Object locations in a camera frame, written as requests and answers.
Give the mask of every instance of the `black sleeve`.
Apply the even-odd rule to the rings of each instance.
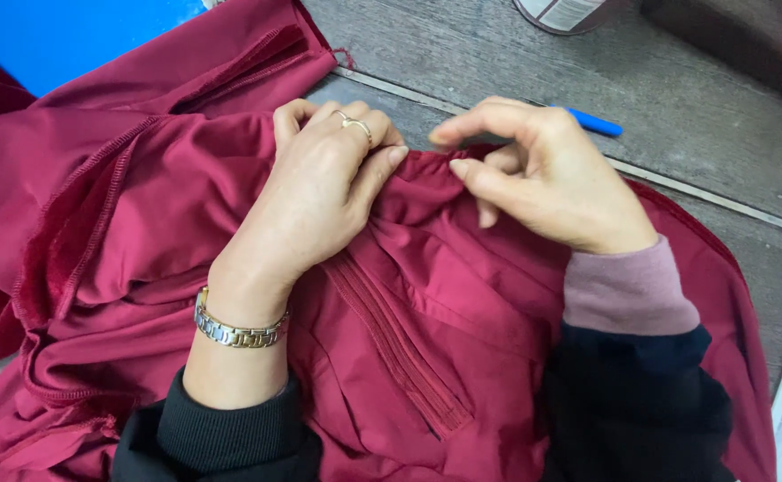
[[[307,482],[316,480],[320,438],[303,422],[298,379],[257,406],[214,410],[192,400],[182,370],[167,398],[128,420],[112,482]]]
[[[564,323],[543,376],[551,444],[542,482],[733,482],[721,463],[730,399],[687,334],[605,334]]]

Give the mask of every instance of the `pink cuff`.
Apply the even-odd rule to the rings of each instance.
[[[674,252],[659,236],[650,248],[621,255],[572,253],[564,282],[564,321],[608,333],[683,334],[700,315],[682,294]]]

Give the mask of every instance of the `gold ring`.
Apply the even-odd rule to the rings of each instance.
[[[364,134],[367,134],[367,144],[369,144],[370,146],[373,145],[373,135],[370,134],[370,127],[368,127],[366,123],[364,123],[363,121],[360,121],[358,119],[353,119],[351,117],[346,117],[343,120],[343,128],[345,129],[345,128],[351,126],[351,125],[357,125],[358,127],[364,129]]]

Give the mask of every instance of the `wristwatch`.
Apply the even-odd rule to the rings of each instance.
[[[222,323],[207,313],[209,287],[197,292],[194,302],[194,322],[210,340],[235,348],[265,348],[274,345],[287,332],[290,325],[290,309],[287,308],[278,323],[268,328],[236,328]]]

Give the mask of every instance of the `red zipper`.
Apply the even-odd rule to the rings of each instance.
[[[341,252],[329,260],[326,271],[343,299],[364,320],[388,371],[433,433],[444,440],[469,422],[471,414],[427,366],[391,308],[352,256]]]

